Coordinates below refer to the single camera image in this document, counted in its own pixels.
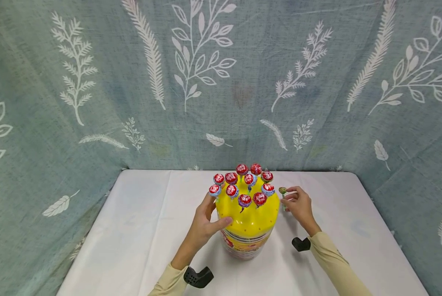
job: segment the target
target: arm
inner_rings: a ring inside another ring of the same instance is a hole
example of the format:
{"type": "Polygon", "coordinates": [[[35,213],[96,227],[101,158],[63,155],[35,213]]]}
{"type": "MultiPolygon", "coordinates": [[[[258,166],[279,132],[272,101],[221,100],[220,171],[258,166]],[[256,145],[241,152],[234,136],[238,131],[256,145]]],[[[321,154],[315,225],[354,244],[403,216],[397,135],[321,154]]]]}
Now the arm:
{"type": "Polygon", "coordinates": [[[196,253],[219,230],[232,223],[231,217],[224,217],[211,223],[211,214],[216,208],[215,198],[206,194],[202,203],[196,208],[193,223],[181,243],[175,257],[167,266],[149,296],[181,296],[186,289],[183,275],[196,253]]]}
{"type": "Polygon", "coordinates": [[[292,194],[285,196],[285,199],[280,201],[307,231],[308,238],[311,241],[311,252],[328,275],[339,295],[372,295],[354,273],[346,259],[338,252],[329,236],[321,231],[312,215],[311,199],[308,194],[299,186],[290,187],[287,191],[292,192],[292,194]]]}

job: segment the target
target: yellow lollipop holder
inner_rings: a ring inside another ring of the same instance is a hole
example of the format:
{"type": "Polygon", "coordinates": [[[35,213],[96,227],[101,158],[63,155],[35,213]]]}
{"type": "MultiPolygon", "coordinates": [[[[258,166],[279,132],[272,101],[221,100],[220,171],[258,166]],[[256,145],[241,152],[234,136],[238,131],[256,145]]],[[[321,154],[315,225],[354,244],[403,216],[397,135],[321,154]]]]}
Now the yellow lollipop holder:
{"type": "Polygon", "coordinates": [[[264,182],[258,178],[249,194],[248,185],[238,176],[236,186],[239,188],[239,195],[231,200],[226,194],[226,184],[216,200],[218,217],[233,218],[232,224],[221,231],[221,236],[224,247],[236,258],[249,260],[257,256],[277,221],[280,205],[277,193],[268,197],[267,202],[258,208],[252,201],[241,213],[242,207],[237,202],[238,197],[241,194],[248,194],[253,199],[255,193],[262,192],[263,184],[264,182]]]}

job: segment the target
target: left hand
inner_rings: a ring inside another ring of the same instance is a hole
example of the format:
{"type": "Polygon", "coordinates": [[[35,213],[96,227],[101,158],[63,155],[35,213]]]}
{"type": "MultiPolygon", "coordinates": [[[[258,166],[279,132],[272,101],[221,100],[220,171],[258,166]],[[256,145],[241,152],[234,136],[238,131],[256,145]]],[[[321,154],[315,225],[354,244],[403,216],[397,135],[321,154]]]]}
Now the left hand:
{"type": "Polygon", "coordinates": [[[232,223],[231,217],[224,217],[211,223],[211,214],[216,208],[214,201],[215,197],[212,197],[208,192],[201,204],[196,208],[190,230],[171,262],[173,268],[181,270],[189,265],[194,255],[216,232],[232,223]]]}

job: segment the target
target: yellow lid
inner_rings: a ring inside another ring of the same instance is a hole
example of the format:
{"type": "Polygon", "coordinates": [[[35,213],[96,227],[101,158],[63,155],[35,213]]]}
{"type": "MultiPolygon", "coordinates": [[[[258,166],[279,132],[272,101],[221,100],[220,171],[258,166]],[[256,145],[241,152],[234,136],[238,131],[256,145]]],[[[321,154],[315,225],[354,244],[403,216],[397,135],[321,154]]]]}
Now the yellow lid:
{"type": "MultiPolygon", "coordinates": [[[[250,193],[251,198],[255,193],[262,192],[263,184],[264,182],[258,178],[250,193]]],[[[236,185],[239,188],[239,195],[249,193],[248,185],[243,180],[242,182],[238,180],[236,185]]],[[[279,197],[277,193],[274,193],[267,198],[267,202],[263,206],[257,208],[257,205],[252,201],[251,205],[241,213],[242,207],[237,202],[237,198],[231,200],[226,194],[226,186],[224,186],[216,201],[216,208],[220,218],[230,216],[234,220],[230,226],[226,227],[226,230],[246,238],[261,236],[273,228],[277,221],[279,205],[279,197]]]]}

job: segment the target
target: lollipop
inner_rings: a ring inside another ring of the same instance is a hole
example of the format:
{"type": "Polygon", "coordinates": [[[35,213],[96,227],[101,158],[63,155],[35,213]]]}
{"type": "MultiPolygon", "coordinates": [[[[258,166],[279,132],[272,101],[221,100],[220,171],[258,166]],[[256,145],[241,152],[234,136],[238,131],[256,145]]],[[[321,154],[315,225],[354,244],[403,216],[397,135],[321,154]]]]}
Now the lollipop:
{"type": "Polygon", "coordinates": [[[273,185],[265,183],[262,185],[262,193],[270,197],[275,193],[275,188],[273,187],[273,185]]]}
{"type": "Polygon", "coordinates": [[[239,205],[242,207],[241,213],[244,210],[244,208],[250,206],[252,203],[252,199],[247,194],[241,194],[239,196],[239,199],[237,199],[239,205]]]}
{"type": "Polygon", "coordinates": [[[240,175],[242,181],[242,176],[245,176],[249,172],[249,168],[245,164],[241,163],[240,165],[237,166],[236,172],[238,175],[240,175]]]}
{"type": "Polygon", "coordinates": [[[226,174],[226,182],[230,185],[237,184],[237,174],[236,173],[227,173],[226,174]]]}
{"type": "Polygon", "coordinates": [[[253,202],[257,205],[257,208],[259,208],[259,206],[263,206],[265,202],[267,202],[267,196],[265,196],[264,193],[258,192],[253,195],[253,202]]]}
{"type": "Polygon", "coordinates": [[[255,183],[257,183],[257,176],[249,173],[244,177],[244,182],[248,185],[250,194],[252,187],[255,185],[255,183]]]}
{"type": "Polygon", "coordinates": [[[270,183],[273,180],[273,174],[270,171],[264,171],[260,175],[260,178],[264,183],[270,183]]]}
{"type": "Polygon", "coordinates": [[[239,188],[236,185],[229,185],[226,188],[226,194],[233,200],[239,195],[239,188]]]}
{"type": "Polygon", "coordinates": [[[262,173],[262,167],[258,163],[251,165],[251,173],[258,176],[262,173]]]}
{"type": "Polygon", "coordinates": [[[211,187],[209,187],[209,194],[212,197],[215,197],[217,199],[220,193],[221,193],[221,186],[219,186],[218,184],[214,184],[211,185],[211,187]]]}
{"type": "Polygon", "coordinates": [[[215,174],[213,180],[214,183],[219,186],[222,186],[224,184],[224,176],[222,174],[215,174]]]}
{"type": "Polygon", "coordinates": [[[279,192],[281,193],[281,198],[285,199],[285,193],[287,193],[287,189],[285,187],[280,187],[279,192]]]}

